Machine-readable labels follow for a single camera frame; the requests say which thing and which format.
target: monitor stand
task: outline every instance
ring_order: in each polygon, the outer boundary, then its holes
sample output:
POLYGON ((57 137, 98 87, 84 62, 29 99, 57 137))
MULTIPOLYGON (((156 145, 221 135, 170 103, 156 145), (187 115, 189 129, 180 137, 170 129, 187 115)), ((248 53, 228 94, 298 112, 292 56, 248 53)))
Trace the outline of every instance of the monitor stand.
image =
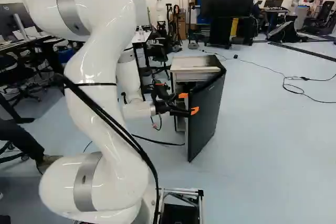
POLYGON ((231 46, 232 20, 232 18, 214 18, 211 22, 208 43, 213 46, 222 46, 225 49, 229 49, 231 46))

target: white robotic arm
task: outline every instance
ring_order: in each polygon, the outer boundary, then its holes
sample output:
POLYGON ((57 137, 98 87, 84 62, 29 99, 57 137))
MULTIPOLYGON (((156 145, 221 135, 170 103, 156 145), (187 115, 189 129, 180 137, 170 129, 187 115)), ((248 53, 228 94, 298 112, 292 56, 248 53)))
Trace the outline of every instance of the white robotic arm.
MULTIPOLYGON (((117 87, 111 84, 116 83, 116 75, 133 108, 137 104, 143 115, 151 115, 139 94, 138 69, 130 46, 136 27, 132 0, 31 0, 29 11, 42 30, 87 41, 67 63, 65 76, 83 85, 81 90, 119 124, 125 127, 117 87)), ((66 89, 65 96, 75 124, 101 153, 63 157, 51 165, 40 182, 42 201, 70 219, 132 223, 140 208, 148 211, 148 202, 155 202, 147 164, 71 90, 66 89)))
MULTIPOLYGON (((304 2, 309 2, 309 3, 312 3, 314 2, 314 0, 303 0, 304 2)), ((299 2, 300 0, 292 0, 292 3, 289 7, 289 13, 288 15, 290 16, 296 16, 297 15, 297 9, 298 9, 298 6, 299 6, 299 2)))

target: white floor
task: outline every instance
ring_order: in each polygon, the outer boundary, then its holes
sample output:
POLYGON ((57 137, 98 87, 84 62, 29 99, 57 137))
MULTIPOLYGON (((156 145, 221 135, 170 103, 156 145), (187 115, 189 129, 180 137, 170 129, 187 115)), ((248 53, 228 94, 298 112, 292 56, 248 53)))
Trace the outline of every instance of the white floor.
MULTIPOLYGON (((187 41, 175 56, 205 54, 186 45, 187 41)), ((296 46, 336 54, 332 42, 306 45, 296 46)), ((336 73, 335 62, 266 43, 201 49, 226 58, 237 54, 287 76, 326 79, 336 73)), ((270 70, 238 60, 222 63, 227 76, 216 133, 192 163, 186 161, 183 147, 139 140, 159 172, 160 185, 204 189, 205 223, 334 224, 336 104, 286 92, 283 77, 270 70)), ((336 101, 336 78, 295 84, 316 99, 336 101)), ((75 155, 90 141, 72 123, 64 98, 24 127, 48 154, 75 155)), ((160 132, 151 128, 150 119, 130 121, 128 127, 132 133, 159 141, 183 141, 168 115, 160 132)), ((94 145, 88 148, 88 152, 95 150, 94 145)), ((0 191, 5 194, 0 214, 10 214, 13 224, 70 223, 42 206, 37 196, 39 175, 32 161, 0 165, 0 176, 0 191)))

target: laptop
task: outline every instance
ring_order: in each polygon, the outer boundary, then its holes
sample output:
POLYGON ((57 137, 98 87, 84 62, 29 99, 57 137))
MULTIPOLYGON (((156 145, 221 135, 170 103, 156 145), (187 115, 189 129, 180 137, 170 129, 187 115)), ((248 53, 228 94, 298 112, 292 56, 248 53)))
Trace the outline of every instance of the laptop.
POLYGON ((284 0, 266 0, 264 7, 279 9, 283 2, 284 0))

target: shoe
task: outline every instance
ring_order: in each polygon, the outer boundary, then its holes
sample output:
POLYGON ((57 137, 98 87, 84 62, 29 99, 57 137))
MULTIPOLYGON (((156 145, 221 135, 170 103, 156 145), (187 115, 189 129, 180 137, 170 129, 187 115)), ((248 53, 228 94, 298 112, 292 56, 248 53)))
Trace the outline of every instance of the shoe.
POLYGON ((37 164, 37 167, 43 167, 43 168, 48 168, 53 162, 56 160, 60 159, 63 156, 49 156, 49 155, 44 155, 43 156, 43 161, 41 163, 37 164))

